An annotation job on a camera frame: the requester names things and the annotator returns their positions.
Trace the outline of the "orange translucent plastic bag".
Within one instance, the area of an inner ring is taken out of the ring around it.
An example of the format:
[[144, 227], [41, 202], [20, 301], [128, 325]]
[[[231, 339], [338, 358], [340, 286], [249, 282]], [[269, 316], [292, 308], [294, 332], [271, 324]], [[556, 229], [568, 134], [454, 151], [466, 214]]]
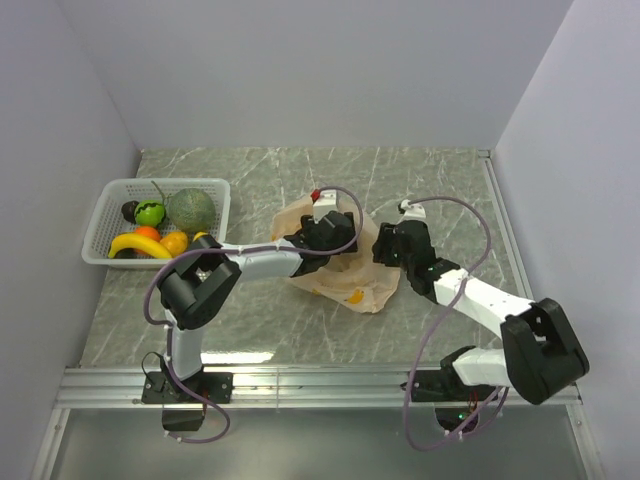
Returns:
[[[357, 216], [354, 202], [345, 196], [339, 200], [340, 212]], [[300, 218], [312, 214], [310, 198], [301, 198], [280, 210], [272, 220], [271, 240], [294, 234], [300, 229]], [[298, 289], [324, 296], [361, 314], [380, 312], [398, 288], [401, 272], [373, 262], [372, 247], [379, 226], [364, 212], [364, 226], [357, 241], [358, 251], [332, 257], [317, 272], [286, 280]]]

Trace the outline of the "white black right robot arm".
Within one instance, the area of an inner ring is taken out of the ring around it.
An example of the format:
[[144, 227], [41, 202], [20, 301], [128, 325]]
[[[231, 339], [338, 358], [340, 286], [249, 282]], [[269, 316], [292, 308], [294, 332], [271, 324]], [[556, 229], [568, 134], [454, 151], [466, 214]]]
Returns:
[[417, 371], [408, 385], [413, 401], [463, 401], [503, 387], [540, 405], [589, 372], [587, 355], [558, 302], [509, 294], [437, 256], [424, 222], [382, 224], [372, 253], [376, 263], [400, 268], [415, 293], [467, 316], [502, 343], [498, 349], [462, 347], [438, 369]]

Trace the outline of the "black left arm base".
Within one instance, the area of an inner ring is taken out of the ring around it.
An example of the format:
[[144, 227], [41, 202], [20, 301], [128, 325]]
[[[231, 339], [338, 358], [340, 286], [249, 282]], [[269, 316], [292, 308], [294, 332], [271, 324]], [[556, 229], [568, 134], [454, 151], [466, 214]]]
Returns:
[[[201, 368], [193, 376], [177, 382], [158, 352], [148, 352], [141, 361], [144, 383], [140, 403], [162, 406], [162, 428], [168, 437], [187, 444], [205, 444], [222, 439], [231, 419], [223, 408], [233, 392], [231, 372], [207, 372]], [[215, 410], [223, 419], [222, 430], [210, 438], [194, 438], [207, 412]]]

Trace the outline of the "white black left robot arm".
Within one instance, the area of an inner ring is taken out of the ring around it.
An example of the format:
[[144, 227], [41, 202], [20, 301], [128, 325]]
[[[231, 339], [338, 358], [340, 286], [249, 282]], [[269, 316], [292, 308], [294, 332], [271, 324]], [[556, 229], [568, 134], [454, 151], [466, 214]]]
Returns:
[[220, 311], [234, 287], [269, 278], [314, 273], [330, 258], [357, 250], [351, 212], [332, 210], [321, 219], [301, 218], [301, 228], [271, 243], [234, 246], [207, 235], [191, 249], [199, 253], [177, 262], [158, 283], [170, 342], [165, 368], [172, 369], [165, 388], [177, 401], [189, 402], [201, 390], [204, 327]]

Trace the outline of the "yellow banana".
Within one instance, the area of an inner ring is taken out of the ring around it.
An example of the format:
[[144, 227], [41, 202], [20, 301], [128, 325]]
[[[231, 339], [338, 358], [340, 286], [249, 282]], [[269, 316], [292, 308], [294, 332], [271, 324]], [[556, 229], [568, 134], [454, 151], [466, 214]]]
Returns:
[[137, 249], [156, 259], [173, 258], [171, 252], [161, 243], [137, 233], [124, 233], [116, 236], [111, 242], [107, 257], [114, 259], [120, 251], [125, 249]]

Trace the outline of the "orange fruit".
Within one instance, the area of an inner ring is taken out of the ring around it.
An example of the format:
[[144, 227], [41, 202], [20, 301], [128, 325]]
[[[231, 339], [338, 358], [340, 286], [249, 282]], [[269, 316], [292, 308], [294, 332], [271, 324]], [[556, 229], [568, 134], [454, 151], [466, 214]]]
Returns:
[[151, 227], [151, 226], [139, 226], [135, 229], [135, 233], [156, 242], [160, 242], [162, 239], [162, 236], [160, 235], [160, 233], [154, 227]]

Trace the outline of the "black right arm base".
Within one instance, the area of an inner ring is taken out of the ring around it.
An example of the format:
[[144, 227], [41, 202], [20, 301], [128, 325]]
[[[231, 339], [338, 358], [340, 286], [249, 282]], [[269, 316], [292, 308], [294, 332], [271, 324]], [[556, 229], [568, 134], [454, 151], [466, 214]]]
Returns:
[[462, 347], [444, 357], [438, 369], [419, 369], [410, 390], [414, 403], [465, 402], [463, 407], [437, 407], [435, 418], [446, 434], [461, 425], [487, 398], [496, 400], [498, 394], [489, 385], [467, 386], [458, 378], [453, 362], [472, 346]]

